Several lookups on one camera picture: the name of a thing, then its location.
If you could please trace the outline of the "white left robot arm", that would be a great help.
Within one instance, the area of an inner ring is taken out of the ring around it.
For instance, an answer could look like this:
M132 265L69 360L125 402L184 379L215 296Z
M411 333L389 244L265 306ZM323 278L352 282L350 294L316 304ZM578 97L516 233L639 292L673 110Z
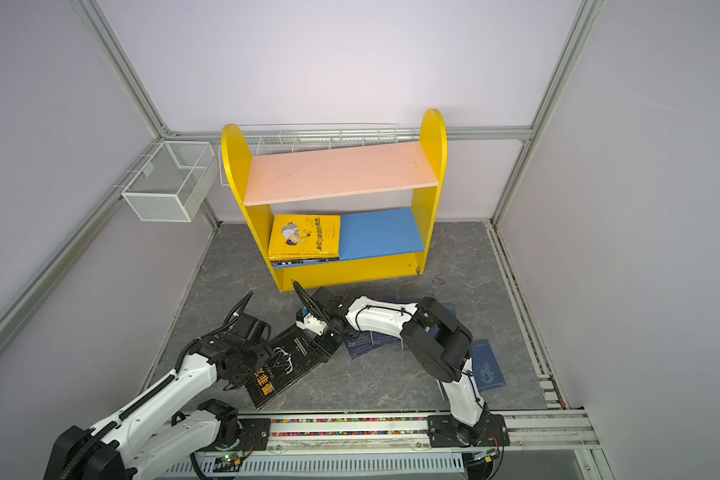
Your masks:
M269 324L234 313L220 327L190 341L172 370L113 414L83 429L72 426L55 441L47 479L155 479L199 450L216 448L240 465L267 445L269 428L242 420L222 401L192 398L218 381L244 386L271 356Z

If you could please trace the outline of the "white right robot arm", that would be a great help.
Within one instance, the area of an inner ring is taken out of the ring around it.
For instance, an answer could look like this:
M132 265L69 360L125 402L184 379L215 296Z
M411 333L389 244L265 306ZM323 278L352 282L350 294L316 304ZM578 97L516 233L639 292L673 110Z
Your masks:
M294 282L303 308L296 326L314 334L310 346L327 361L342 341L358 341L366 332L398 338L447 395L456 425L475 435L486 426L489 410L478 391L471 332L432 297L414 303L339 296L324 287L309 294Z

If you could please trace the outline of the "black book yellow title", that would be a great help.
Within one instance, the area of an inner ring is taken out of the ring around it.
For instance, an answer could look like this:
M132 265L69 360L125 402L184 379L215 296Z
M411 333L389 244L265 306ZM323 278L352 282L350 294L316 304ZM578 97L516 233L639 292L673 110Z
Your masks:
M272 355L245 385L257 410L321 363L321 355L311 344L312 338L298 326L270 342Z

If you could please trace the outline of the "yellow cartoon book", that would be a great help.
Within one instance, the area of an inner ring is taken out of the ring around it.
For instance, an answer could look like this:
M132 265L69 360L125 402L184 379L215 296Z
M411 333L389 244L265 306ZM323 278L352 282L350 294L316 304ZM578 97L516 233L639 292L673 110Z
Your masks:
M268 259L309 260L339 257L339 215L278 214L274 217Z

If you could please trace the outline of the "purple old man book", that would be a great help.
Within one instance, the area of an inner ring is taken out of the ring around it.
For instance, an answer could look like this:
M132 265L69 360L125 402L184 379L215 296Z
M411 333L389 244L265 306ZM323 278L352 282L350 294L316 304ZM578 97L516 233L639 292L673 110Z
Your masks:
M338 257L334 258L310 258L310 259L282 259L282 260L271 260L270 264L274 269L299 267L306 265L315 265L321 263L337 262Z

